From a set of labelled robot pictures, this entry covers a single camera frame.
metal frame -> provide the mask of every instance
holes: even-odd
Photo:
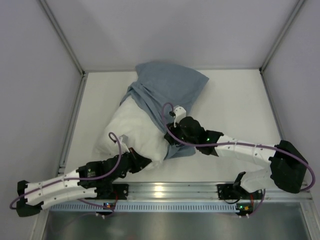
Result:
[[[68,156],[70,143],[73,137],[74,128],[77,122],[77,117],[79,113],[79,108],[81,105],[82,97],[84,94],[84,89],[87,81],[88,75],[82,68],[77,56],[75,55],[72,47],[70,46],[65,34],[63,33],[61,27],[59,26],[57,19],[55,18],[50,6],[48,5],[46,0],[37,0],[45,12],[46,16],[48,17],[50,23],[52,24],[53,28],[55,29],[57,35],[59,36],[61,43],[65,47],[67,53],[69,54],[72,62],[74,63],[75,67],[81,74],[82,78],[79,83],[78,92],[76,95],[76,99],[74,101],[74,106],[72,109],[72,114],[69,120],[68,129],[64,139],[63,149],[60,155],[59,166],[57,167],[57,174],[62,174],[64,172],[64,167],[66,163],[66,158]],[[262,77],[262,81],[270,102],[270,106],[274,115],[274,119],[278,128],[278,132],[281,138],[284,138],[283,128],[280,124],[280,120],[278,114],[275,109],[274,101],[270,95],[270,90],[268,83],[264,78],[264,71],[268,66],[269,62],[272,60],[274,54],[276,53],[277,49],[279,48],[281,42],[283,41],[284,37],[286,36],[288,30],[294,23],[296,17],[298,16],[299,12],[303,8],[304,4],[307,0],[298,0],[296,6],[294,7],[293,11],[291,12],[289,18],[287,19],[285,25],[283,26],[280,34],[278,35],[276,41],[274,42],[271,50],[269,51],[263,65],[260,68],[260,73]],[[188,201],[190,199],[193,203],[196,202],[207,202],[207,203],[217,203],[218,200],[218,193],[217,193],[217,184],[221,182],[203,182],[203,183],[164,183],[164,182],[154,182],[154,183],[130,183],[129,185],[129,201],[131,203],[137,202],[163,202],[163,203],[177,203],[181,202],[183,199],[186,201],[186,195],[188,195]],[[159,187],[162,187],[161,194],[159,194]],[[312,201],[312,196],[310,192],[303,192],[298,195],[286,194],[282,191],[275,189],[269,190],[266,193],[265,197],[266,202],[299,202],[301,204],[301,209],[305,218],[306,225],[312,237],[312,240],[320,240],[320,219],[315,208],[315,205]],[[49,211],[44,210],[42,211],[35,221],[30,239],[41,239],[46,221],[48,218]]]

gray floor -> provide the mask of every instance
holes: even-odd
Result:
[[[83,213],[51,212],[59,231]],[[250,219],[219,213],[117,213],[79,218],[58,235],[47,224],[42,240],[309,240],[297,203],[265,203]]]

white wall panel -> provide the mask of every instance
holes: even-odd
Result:
[[[36,217],[9,203],[17,182],[54,176],[80,75],[35,0],[0,8],[0,239],[27,240]]]
[[[297,0],[47,0],[85,70],[259,68]]]
[[[309,0],[265,72],[284,135],[309,161],[320,211],[320,1]]]

white fabric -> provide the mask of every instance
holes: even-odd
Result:
[[[115,111],[97,143],[98,151],[115,156],[119,153],[118,145],[109,138],[109,132],[113,132],[118,137],[126,135],[129,148],[152,160],[145,169],[153,169],[165,159],[168,142],[164,139],[164,134],[152,122],[149,115],[138,107],[131,96]]]

enclosure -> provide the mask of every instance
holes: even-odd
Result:
[[[18,181],[44,181],[108,158],[96,151],[97,140],[138,79],[135,66],[150,61],[209,78],[189,113],[206,129],[251,143],[288,140],[317,177],[318,9],[316,0],[6,1],[3,239],[320,239],[318,183],[298,194],[267,189],[255,215],[239,219],[218,185],[260,168],[198,151],[118,178],[115,184],[128,184],[127,200],[104,220],[78,201],[24,218],[9,209]],[[310,182],[307,173],[303,186]]]

